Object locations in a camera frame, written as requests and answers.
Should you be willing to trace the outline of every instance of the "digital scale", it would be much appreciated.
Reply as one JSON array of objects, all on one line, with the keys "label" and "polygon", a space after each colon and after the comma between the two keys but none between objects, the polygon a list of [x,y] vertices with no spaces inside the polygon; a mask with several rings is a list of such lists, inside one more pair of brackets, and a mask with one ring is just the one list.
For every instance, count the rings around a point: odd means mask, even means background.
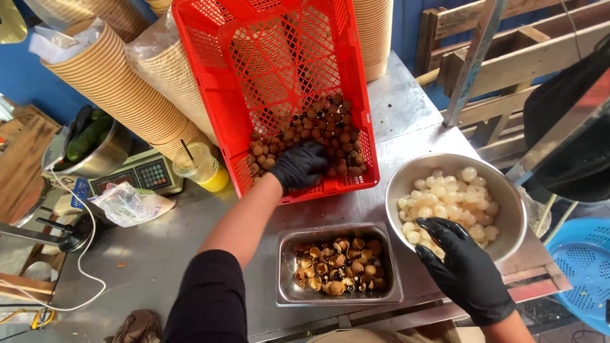
[{"label": "digital scale", "polygon": [[155,149],[127,158],[123,166],[114,173],[99,179],[90,179],[93,195],[101,195],[109,182],[129,182],[135,188],[149,189],[159,195],[169,195],[182,190],[184,178],[176,175],[171,160]]}]

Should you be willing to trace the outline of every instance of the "gloved hand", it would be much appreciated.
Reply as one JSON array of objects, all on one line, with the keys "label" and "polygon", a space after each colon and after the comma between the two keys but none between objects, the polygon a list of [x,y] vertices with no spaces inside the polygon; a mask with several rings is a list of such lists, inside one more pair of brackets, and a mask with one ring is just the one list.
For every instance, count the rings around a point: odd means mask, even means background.
[{"label": "gloved hand", "polygon": [[291,188],[303,189],[314,185],[327,166],[324,146],[308,140],[286,150],[269,172],[275,175],[286,192]]},{"label": "gloved hand", "polygon": [[445,263],[420,244],[415,251],[440,290],[470,314],[475,325],[501,322],[514,311],[515,302],[492,259],[460,224],[437,217],[416,221],[445,251]]}]

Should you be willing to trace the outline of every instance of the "stainless steel tray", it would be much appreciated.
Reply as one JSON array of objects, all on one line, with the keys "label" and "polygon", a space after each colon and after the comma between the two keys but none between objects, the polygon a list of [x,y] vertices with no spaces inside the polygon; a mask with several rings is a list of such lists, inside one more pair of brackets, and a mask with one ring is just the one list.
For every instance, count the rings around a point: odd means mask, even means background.
[{"label": "stainless steel tray", "polygon": [[[300,288],[294,278],[297,269],[294,251],[299,244],[328,242],[336,237],[361,237],[364,240],[377,239],[381,243],[379,257],[386,271],[387,286],[383,292],[344,293],[333,297],[306,287]],[[392,235],[385,223],[363,223],[355,225],[334,225],[318,228],[282,231],[278,234],[278,271],[276,274],[276,304],[278,306],[344,306],[403,301],[403,287],[400,282]]]}]

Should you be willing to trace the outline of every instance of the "black shirt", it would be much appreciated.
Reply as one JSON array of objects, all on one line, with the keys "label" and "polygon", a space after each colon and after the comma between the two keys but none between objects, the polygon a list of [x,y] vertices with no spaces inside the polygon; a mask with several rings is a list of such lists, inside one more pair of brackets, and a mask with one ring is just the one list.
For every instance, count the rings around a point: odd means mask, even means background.
[{"label": "black shirt", "polygon": [[246,289],[235,256],[210,250],[190,261],[163,336],[165,343],[248,342]]}]

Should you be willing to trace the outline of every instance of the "stainless steel bowl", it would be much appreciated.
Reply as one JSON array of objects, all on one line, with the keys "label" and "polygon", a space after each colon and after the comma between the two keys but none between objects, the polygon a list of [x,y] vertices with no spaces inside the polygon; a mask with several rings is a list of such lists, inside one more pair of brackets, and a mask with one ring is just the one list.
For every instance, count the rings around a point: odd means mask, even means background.
[{"label": "stainless steel bowl", "polygon": [[[352,294],[346,292],[333,297],[308,287],[302,289],[296,284],[294,274],[298,266],[294,254],[295,248],[301,244],[334,241],[337,237],[376,239],[381,243],[379,259],[386,271],[384,279],[386,279],[387,285],[383,291]],[[384,223],[324,226],[280,232],[278,234],[276,304],[278,306],[343,306],[403,301],[403,287],[390,237],[390,231]]]},{"label": "stainless steel bowl", "polygon": [[400,211],[398,199],[415,189],[416,179],[426,179],[434,170],[441,169],[446,175],[453,175],[457,169],[465,167],[476,168],[478,175],[487,180],[487,187],[493,200],[500,204],[500,211],[493,223],[500,230],[500,235],[485,250],[494,262],[503,261],[517,251],[525,238],[527,230],[525,203],[508,179],[484,161],[457,154],[432,154],[406,162],[394,173],[387,186],[387,217],[400,241],[411,250],[415,250],[401,230],[403,224],[398,218]]},{"label": "stainless steel bowl", "polygon": [[118,121],[112,123],[108,137],[89,156],[74,167],[55,171],[57,176],[72,175],[98,179],[119,169],[129,157],[133,139],[129,131]]}]

